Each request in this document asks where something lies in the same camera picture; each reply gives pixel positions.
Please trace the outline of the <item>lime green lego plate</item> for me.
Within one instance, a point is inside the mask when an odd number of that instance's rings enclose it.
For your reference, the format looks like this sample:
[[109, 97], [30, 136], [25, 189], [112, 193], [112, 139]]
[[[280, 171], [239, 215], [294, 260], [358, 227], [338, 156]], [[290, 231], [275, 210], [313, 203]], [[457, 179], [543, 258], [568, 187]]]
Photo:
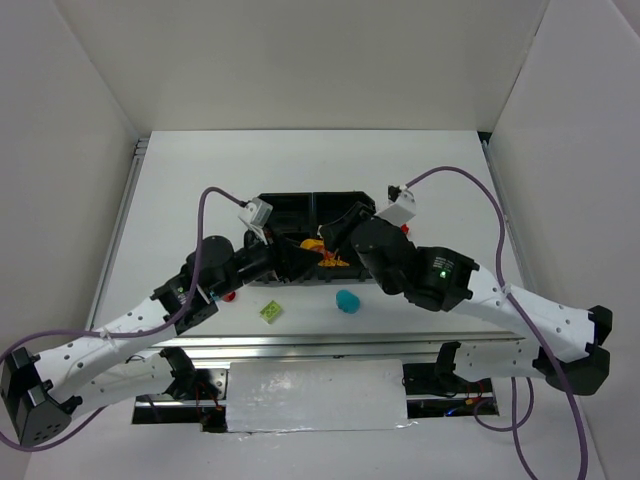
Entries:
[[260, 310], [260, 318], [267, 324], [272, 324], [282, 314], [283, 309], [279, 303], [271, 300]]

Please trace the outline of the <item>teal rounded lego brick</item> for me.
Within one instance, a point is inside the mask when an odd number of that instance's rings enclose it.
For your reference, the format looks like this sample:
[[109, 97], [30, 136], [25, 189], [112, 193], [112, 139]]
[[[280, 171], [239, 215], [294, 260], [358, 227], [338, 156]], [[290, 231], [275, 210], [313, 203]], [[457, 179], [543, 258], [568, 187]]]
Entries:
[[345, 314], [355, 314], [360, 310], [361, 301], [349, 290], [339, 290], [335, 295], [336, 307]]

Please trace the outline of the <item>yellow rounded lego brick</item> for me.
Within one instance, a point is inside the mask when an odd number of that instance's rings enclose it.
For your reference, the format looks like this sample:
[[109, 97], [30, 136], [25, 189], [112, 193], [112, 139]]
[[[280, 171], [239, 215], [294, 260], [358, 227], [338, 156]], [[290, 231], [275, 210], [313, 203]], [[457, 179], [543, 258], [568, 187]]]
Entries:
[[325, 251], [324, 241], [321, 239], [306, 239], [300, 243], [300, 247], [306, 250], [323, 253]]

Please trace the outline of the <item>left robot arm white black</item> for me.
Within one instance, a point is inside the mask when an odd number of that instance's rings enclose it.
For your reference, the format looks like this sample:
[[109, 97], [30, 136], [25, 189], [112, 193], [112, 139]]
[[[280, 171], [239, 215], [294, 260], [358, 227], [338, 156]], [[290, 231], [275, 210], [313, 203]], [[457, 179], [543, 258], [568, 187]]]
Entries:
[[201, 238], [177, 275], [119, 318], [96, 330], [51, 330], [66, 343], [39, 353], [25, 346], [35, 335], [17, 341], [1, 356], [1, 399], [16, 434], [2, 442], [29, 453], [51, 449], [79, 416], [138, 395], [189, 392], [196, 370], [182, 349], [137, 354], [200, 325], [219, 300], [259, 277], [291, 282], [322, 258], [276, 235], [247, 233], [240, 250], [222, 236]]

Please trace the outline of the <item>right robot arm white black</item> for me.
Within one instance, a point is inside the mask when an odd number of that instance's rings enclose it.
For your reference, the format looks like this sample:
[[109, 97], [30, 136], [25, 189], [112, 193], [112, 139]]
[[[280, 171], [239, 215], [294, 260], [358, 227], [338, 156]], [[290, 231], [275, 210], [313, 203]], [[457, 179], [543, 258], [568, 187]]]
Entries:
[[385, 294], [403, 295], [431, 312], [478, 318], [519, 337], [496, 347], [445, 343], [439, 374], [468, 382], [534, 377], [575, 395], [597, 392], [610, 371], [603, 347], [612, 329], [609, 309], [571, 308], [501, 285], [487, 268], [451, 249], [417, 247], [401, 229], [415, 214], [412, 199], [398, 198], [377, 213], [357, 204], [320, 226], [319, 234], [331, 252], [351, 247]]

